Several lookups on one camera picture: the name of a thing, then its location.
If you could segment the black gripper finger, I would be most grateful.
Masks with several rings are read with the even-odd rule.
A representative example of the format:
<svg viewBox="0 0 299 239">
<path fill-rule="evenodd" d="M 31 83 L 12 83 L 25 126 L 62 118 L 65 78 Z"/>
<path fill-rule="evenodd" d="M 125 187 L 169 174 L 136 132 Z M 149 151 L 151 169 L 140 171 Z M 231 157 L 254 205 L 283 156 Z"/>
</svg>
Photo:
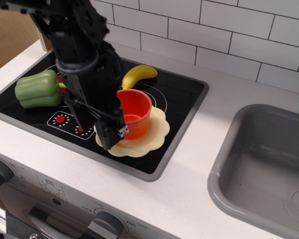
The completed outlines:
<svg viewBox="0 0 299 239">
<path fill-rule="evenodd" d="M 126 134 L 124 117 L 98 119 L 94 121 L 94 128 L 104 150 L 110 150 Z"/>
<path fill-rule="evenodd" d="M 76 101 L 66 99 L 66 105 L 69 107 L 73 117 L 75 118 L 77 124 L 83 129 L 86 129 L 85 122 L 85 110 L 83 107 Z"/>
</svg>

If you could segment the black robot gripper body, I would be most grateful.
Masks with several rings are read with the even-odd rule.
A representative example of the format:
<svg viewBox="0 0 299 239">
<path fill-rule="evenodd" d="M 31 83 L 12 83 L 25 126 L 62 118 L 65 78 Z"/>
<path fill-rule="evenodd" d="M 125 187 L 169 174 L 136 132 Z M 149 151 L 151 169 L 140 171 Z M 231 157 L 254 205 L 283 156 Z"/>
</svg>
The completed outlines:
<svg viewBox="0 0 299 239">
<path fill-rule="evenodd" d="M 123 63 L 115 50 L 105 47 L 94 58 L 80 64 L 56 60 L 66 86 L 66 99 L 78 102 L 85 110 L 86 129 L 98 119 L 123 117 L 118 87 L 122 83 Z"/>
</svg>

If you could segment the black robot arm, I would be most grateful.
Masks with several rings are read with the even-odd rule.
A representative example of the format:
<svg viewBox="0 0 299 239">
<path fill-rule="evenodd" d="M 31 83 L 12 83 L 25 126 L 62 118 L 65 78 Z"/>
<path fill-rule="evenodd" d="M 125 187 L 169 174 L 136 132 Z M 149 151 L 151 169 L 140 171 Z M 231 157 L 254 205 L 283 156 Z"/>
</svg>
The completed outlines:
<svg viewBox="0 0 299 239">
<path fill-rule="evenodd" d="M 122 140 L 128 132 L 117 97 L 123 63 L 104 40 L 106 18 L 88 0 L 0 0 L 0 9 L 28 13 L 48 38 L 77 123 L 93 125 L 105 150 Z"/>
</svg>

